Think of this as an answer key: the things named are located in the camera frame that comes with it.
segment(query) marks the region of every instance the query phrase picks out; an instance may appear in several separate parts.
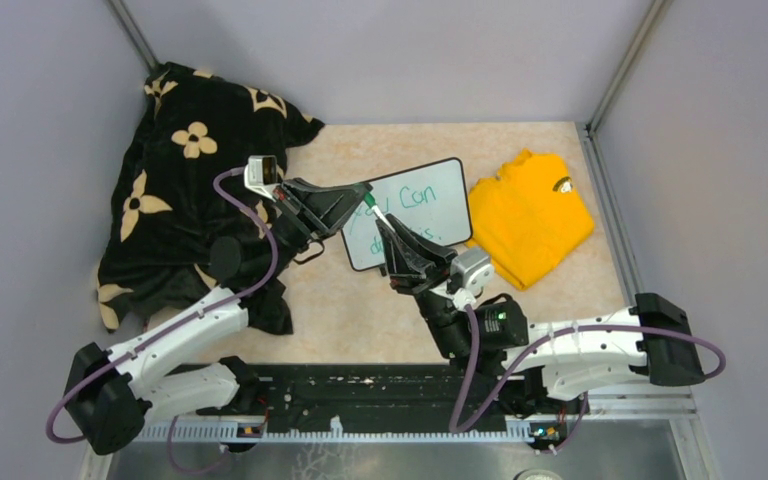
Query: black fabric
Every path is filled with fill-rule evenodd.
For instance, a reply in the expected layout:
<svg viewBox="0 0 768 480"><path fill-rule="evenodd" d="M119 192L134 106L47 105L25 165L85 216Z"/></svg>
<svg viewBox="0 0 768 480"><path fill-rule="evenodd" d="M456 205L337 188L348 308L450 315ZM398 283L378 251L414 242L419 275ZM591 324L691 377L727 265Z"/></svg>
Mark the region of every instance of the black fabric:
<svg viewBox="0 0 768 480"><path fill-rule="evenodd" d="M275 155L283 173L286 149L309 143L324 125L276 95L174 63L149 76L144 90L148 105L113 190L113 222L98 270L108 329L128 312L148 318L204 296L214 284L207 275L213 241L263 236L216 194L214 177L245 165L250 155ZM247 191L241 178L222 185L272 222L277 209ZM266 292L253 302L269 319L253 326L291 332L289 309L280 299L283 285L273 280Z"/></svg>

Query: yellow shirt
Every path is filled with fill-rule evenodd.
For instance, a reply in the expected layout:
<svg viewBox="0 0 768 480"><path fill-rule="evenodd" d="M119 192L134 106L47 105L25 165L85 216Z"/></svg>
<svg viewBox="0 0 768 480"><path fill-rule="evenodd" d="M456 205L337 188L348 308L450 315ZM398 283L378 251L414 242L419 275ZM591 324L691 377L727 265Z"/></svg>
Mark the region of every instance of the yellow shirt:
<svg viewBox="0 0 768 480"><path fill-rule="evenodd" d="M593 231L593 218L561 157L523 150L496 178L469 193L472 239L496 271L525 290L557 267Z"/></svg>

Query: gray wall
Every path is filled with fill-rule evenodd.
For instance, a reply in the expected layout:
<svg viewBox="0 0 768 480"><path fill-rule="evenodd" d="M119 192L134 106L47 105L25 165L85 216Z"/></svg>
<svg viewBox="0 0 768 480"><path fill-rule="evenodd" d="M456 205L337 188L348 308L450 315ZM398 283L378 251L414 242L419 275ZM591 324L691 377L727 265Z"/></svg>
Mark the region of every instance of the gray wall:
<svg viewBox="0 0 768 480"><path fill-rule="evenodd" d="M128 0L161 60L330 123L587 120L650 0Z"/></svg>
<svg viewBox="0 0 768 480"><path fill-rule="evenodd" d="M144 75L103 1L0 1L0 479L81 463L43 426L75 349L111 341L90 277Z"/></svg>
<svg viewBox="0 0 768 480"><path fill-rule="evenodd" d="M723 478L768 478L768 2L676 2L599 140L645 287L729 355L694 388Z"/></svg>

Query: whiteboard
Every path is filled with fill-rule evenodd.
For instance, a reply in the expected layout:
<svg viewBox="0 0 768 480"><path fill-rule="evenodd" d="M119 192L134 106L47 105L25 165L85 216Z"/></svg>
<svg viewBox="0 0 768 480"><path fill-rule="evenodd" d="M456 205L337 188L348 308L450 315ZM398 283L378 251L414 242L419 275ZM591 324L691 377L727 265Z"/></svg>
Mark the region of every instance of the whiteboard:
<svg viewBox="0 0 768 480"><path fill-rule="evenodd" d="M448 158L368 182L382 212L392 213L428 240L448 246L472 237L460 159ZM353 269L384 264L375 214L366 204L358 206L342 232Z"/></svg>

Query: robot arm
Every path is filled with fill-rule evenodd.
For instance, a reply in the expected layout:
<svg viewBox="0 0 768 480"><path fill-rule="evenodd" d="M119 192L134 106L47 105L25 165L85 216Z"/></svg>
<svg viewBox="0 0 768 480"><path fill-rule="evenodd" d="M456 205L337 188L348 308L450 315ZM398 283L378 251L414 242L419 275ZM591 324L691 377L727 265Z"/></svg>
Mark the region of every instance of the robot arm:
<svg viewBox="0 0 768 480"><path fill-rule="evenodd" d="M656 294L638 294L637 306L604 316L529 323L508 295L478 305L476 296L494 271L481 248L459 255L415 234L391 214L376 222L391 287L414 297L440 354L461 368L472 349L469 306L479 329L477 371L495 376L540 369L549 398L570 401L618 383L686 386L705 379L694 345L632 331L657 327L690 335L685 312ZM535 343L545 337L550 340Z"/></svg>
<svg viewBox="0 0 768 480"><path fill-rule="evenodd" d="M359 183L320 188L298 179L282 181L275 163L274 157L252 158L237 173L245 174L247 187L275 201L283 213L270 229L277 244L277 275L310 243L337 233L371 187ZM266 241L248 245L220 238L211 248L210 271L221 286L149 333L106 351L92 343L76 353L66 385L67 396L69 392L73 396L65 409L96 453L117 451L144 425L183 413L253 409L258 380L236 357L185 373L174 370L250 324L253 300L239 298L241 290L252 283L250 279L265 277L270 262Z"/></svg>
<svg viewBox="0 0 768 480"><path fill-rule="evenodd" d="M282 180L270 157L252 157L236 173L282 212L270 229L277 245L275 275L311 243L336 234L370 198L365 183L320 188L301 179ZM539 370L542 388L535 390L545 393L538 395L559 401L615 383L691 385L704 379L694 346L623 330L656 326L689 335L684 312L657 295L638 295L634 308L603 317L530 324L509 295L478 304L494 271L480 248L458 254L414 234L393 215L380 215L377 226L391 287L415 299L441 355L461 369L473 357L478 373L503 379ZM186 372L176 368L257 320L253 300L241 291L253 279L265 278L271 255L266 242L220 238L211 249L210 268L220 287L152 332L106 351L94 343L78 351L65 408L96 453L119 450L144 425L183 413L263 413L256 401L263 386L241 359L224 358ZM470 310L479 342L471 341ZM53 417L49 420L50 431Z"/></svg>

